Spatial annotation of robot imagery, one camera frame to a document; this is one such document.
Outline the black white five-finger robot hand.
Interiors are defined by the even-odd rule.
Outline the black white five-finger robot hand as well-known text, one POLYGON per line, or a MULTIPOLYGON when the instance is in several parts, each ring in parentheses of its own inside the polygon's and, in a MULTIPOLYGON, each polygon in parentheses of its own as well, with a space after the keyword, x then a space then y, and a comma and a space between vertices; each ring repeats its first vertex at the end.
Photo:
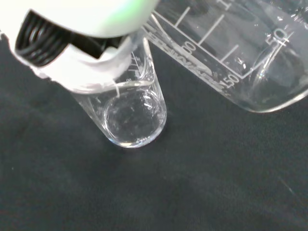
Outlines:
POLYGON ((118 90, 156 0, 3 0, 0 33, 36 76, 77 94, 118 90))

